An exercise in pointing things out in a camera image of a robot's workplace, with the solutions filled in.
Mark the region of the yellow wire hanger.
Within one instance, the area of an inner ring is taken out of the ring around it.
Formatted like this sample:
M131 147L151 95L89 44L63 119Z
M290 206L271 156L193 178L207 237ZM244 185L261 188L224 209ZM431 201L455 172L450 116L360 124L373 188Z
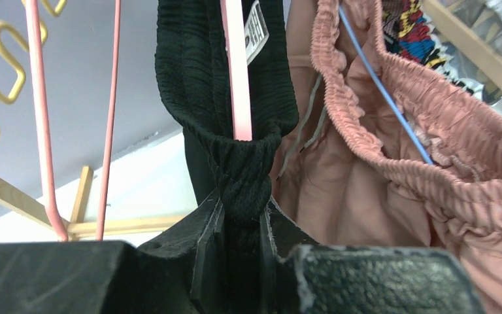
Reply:
M81 1L68 1L58 17L52 17L44 8L41 18L48 28L48 39L43 47L46 87L53 142L54 165L59 165L59 148L62 142L61 112L73 104L78 89L78 59L76 34L83 22ZM0 20L16 27L23 36L26 32L24 7L20 1L0 1ZM7 95L16 80L16 73L0 56L0 91ZM8 168L39 168L39 154L35 130L32 86L26 80L20 95L12 105L0 102L0 171Z

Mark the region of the black shorts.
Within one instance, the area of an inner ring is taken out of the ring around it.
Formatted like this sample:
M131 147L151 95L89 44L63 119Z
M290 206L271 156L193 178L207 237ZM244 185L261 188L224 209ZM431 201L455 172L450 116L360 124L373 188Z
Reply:
M190 137L187 155L199 206L181 222L209 221L221 208L223 250L201 290L220 298L220 313L258 313L260 218L271 202L270 172L298 112L286 50L281 1L260 1L269 37L248 66L252 140L233 134L226 40L219 1L158 3L156 80L161 100Z

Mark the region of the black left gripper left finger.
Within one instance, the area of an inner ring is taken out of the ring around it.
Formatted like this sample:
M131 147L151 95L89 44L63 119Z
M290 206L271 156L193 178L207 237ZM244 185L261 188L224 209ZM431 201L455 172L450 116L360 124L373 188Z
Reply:
M149 242L0 244L0 313L221 313L217 193Z

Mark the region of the thin pink wire hanger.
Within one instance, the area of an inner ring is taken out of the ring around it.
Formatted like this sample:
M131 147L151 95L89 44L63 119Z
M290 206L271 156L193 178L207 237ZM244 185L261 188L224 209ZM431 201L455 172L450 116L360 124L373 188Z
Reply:
M39 9L36 1L27 1L24 5L27 22L27 34L29 43L29 59L31 68L31 83L33 88L33 100L35 105L35 122L37 127L37 143L39 151L39 163L42 181L42 195L44 196L45 211L47 217L59 238L67 241L66 227L59 215L56 202L56 189L54 181L54 167L52 160L52 145L50 126L48 120L48 106L46 94L46 81L44 75L44 59L42 53L42 37L39 18ZM105 219L107 197L109 191L110 163L112 160L112 142L114 133L114 119L116 110L116 94L118 83L118 59L120 45L120 28L122 15L122 1L115 1L114 11L114 46L112 54L112 74L110 84L110 100L107 118L107 131L103 153L103 167L101 173L100 205L97 213L97 226L95 239L103 240L105 233Z

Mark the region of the thick pink plastic hanger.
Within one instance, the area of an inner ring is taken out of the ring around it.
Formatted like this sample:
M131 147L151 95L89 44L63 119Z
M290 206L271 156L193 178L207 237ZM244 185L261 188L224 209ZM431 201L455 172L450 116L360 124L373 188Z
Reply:
M234 139L252 140L244 22L240 1L220 1L229 64Z

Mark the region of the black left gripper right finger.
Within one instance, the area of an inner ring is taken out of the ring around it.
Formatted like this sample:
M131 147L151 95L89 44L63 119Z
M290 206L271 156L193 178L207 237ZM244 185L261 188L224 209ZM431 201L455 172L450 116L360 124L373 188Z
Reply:
M449 253L414 247L321 245L280 211L261 228L262 313L483 313Z

